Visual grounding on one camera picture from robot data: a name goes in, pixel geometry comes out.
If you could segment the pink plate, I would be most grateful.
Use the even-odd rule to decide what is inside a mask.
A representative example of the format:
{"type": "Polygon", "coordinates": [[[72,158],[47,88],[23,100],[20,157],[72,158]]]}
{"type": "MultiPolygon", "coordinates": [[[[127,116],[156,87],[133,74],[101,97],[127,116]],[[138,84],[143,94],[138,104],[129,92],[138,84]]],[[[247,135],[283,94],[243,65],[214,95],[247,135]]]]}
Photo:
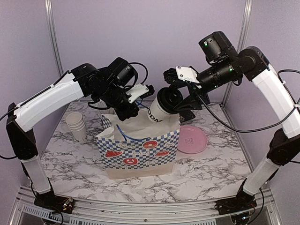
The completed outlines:
{"type": "Polygon", "coordinates": [[[185,154],[197,154],[202,152],[207,144],[208,138],[200,128],[191,125],[180,127],[178,151],[185,154]]]}

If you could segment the checkered paper bag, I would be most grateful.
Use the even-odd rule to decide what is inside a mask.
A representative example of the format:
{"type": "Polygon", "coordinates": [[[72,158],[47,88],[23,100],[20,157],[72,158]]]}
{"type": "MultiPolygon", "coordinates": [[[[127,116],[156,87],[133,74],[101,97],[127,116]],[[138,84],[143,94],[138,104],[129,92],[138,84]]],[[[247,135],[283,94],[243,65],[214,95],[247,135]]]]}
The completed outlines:
{"type": "Polygon", "coordinates": [[[148,119],[147,109],[136,117],[120,121],[103,114],[103,131],[96,136],[102,164],[112,180],[171,173],[180,136],[180,117],[162,122],[148,119]]]}

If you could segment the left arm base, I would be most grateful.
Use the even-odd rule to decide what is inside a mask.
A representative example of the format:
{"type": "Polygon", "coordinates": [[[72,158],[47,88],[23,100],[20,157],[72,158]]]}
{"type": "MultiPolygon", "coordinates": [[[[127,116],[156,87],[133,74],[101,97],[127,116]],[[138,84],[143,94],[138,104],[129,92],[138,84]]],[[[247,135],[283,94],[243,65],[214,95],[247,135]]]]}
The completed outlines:
{"type": "Polygon", "coordinates": [[[57,195],[50,197],[38,196],[34,201],[36,206],[67,214],[71,214],[73,212],[74,203],[75,202],[72,198],[57,195]]]}

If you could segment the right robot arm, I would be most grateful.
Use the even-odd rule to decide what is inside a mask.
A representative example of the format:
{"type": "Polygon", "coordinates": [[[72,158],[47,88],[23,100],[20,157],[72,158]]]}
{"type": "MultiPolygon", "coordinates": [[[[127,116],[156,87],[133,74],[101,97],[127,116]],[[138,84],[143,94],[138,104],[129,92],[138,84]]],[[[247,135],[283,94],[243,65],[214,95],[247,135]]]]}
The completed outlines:
{"type": "Polygon", "coordinates": [[[171,112],[202,109],[208,106],[208,93],[228,83],[239,86],[242,79],[250,81],[265,97],[277,117],[270,128],[277,131],[269,151],[254,171],[244,180],[232,206],[244,209],[259,188],[269,181],[280,167],[289,163],[300,151],[300,102],[287,90],[285,83],[263,52],[255,46],[236,51],[227,36],[215,31],[199,41],[209,68],[198,72],[193,67],[177,66],[163,73],[171,91],[187,87],[189,96],[168,103],[171,112]]]}

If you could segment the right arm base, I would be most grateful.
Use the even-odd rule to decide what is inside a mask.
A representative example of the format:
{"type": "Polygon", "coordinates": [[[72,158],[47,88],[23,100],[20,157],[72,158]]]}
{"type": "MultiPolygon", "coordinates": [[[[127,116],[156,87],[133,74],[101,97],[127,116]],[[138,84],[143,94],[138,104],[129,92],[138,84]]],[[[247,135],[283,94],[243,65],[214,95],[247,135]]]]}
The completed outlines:
{"type": "Polygon", "coordinates": [[[232,197],[216,201],[215,209],[219,215],[236,213],[248,209],[254,209],[257,206],[253,196],[250,197],[232,197]]]}

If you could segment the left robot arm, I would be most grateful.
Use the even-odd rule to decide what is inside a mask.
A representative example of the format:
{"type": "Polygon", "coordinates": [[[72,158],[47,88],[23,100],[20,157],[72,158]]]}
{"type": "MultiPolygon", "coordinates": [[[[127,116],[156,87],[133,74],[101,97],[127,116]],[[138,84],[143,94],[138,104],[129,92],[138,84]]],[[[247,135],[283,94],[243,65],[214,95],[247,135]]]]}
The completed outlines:
{"type": "Polygon", "coordinates": [[[37,197],[48,208],[56,208],[59,198],[42,167],[33,127],[51,113],[83,97],[91,97],[94,102],[104,101],[121,121],[135,117],[139,109],[124,87],[137,76],[134,67],[120,57],[100,69],[84,63],[26,101],[9,106],[6,130],[15,156],[31,178],[37,197]]]}

